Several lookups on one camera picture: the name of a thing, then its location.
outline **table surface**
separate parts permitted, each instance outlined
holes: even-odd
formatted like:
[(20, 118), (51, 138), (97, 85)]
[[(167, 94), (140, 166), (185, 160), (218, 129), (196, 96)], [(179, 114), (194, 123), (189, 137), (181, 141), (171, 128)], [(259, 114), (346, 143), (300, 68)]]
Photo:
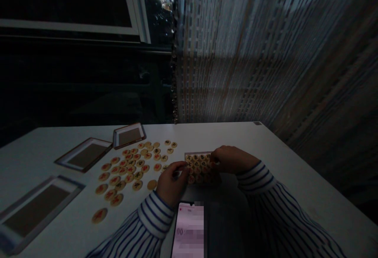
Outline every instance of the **table surface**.
[[(115, 208), (95, 194), (101, 165), (120, 156), (122, 150), (112, 149), (85, 174), (53, 163), (88, 137), (112, 141), (113, 130), (118, 127), (38, 128), (0, 149), (0, 212), (51, 175), (64, 175), (86, 185), (20, 257), (83, 257), (114, 232), (149, 194), (146, 186), (138, 192), (131, 192), (131, 185), (126, 186), (125, 190), (130, 187), (124, 199), (127, 203)], [(221, 145), (236, 146), (255, 155), (290, 189), (302, 208), (333, 236), (348, 257), (377, 256), (378, 226), (264, 125), (253, 122), (160, 124), (144, 125), (144, 129), (146, 141), (157, 141), (162, 146), (166, 139), (178, 143), (167, 164), (183, 160), (185, 152), (212, 151)], [(151, 169), (142, 181), (146, 185), (159, 174)], [(222, 174), (222, 185), (216, 189), (187, 188), (183, 200), (220, 202), (246, 215), (249, 212), (243, 194), (237, 190), (236, 178), (228, 174)], [(92, 224), (92, 215), (103, 207), (109, 209), (107, 217), (98, 225)], [(173, 228), (174, 224), (162, 245), (162, 257), (170, 255)]]

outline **striped sleeve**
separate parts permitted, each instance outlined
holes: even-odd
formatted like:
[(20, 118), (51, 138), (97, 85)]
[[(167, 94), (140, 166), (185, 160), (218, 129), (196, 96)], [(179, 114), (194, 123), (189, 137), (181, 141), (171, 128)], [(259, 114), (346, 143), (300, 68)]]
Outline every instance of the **striped sleeve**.
[(257, 237), (277, 257), (345, 257), (337, 242), (299, 206), (260, 162), (237, 174), (251, 208)]
[(173, 214), (153, 191), (116, 232), (86, 257), (158, 257)]

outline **striped curtain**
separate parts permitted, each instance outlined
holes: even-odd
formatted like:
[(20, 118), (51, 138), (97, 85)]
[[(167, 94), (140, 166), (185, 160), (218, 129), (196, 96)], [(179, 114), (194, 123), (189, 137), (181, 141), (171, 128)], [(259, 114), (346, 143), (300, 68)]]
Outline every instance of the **striped curtain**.
[(261, 121), (343, 191), (378, 175), (378, 0), (180, 0), (178, 122)]

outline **red character on piece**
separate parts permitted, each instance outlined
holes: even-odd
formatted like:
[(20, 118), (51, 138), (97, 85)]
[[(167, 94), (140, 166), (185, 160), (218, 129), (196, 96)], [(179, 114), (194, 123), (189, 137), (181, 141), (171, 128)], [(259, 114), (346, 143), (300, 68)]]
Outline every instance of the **red character on piece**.
[(100, 211), (100, 212), (95, 216), (95, 218), (96, 218), (96, 219), (100, 219), (101, 216), (102, 216), (102, 211)]

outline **pink phone screen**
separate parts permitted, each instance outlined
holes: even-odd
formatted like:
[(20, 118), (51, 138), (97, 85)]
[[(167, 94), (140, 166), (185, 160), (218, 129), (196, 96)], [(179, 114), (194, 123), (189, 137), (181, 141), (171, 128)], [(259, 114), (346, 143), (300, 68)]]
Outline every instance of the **pink phone screen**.
[(178, 206), (172, 258), (204, 256), (204, 207), (189, 203)]

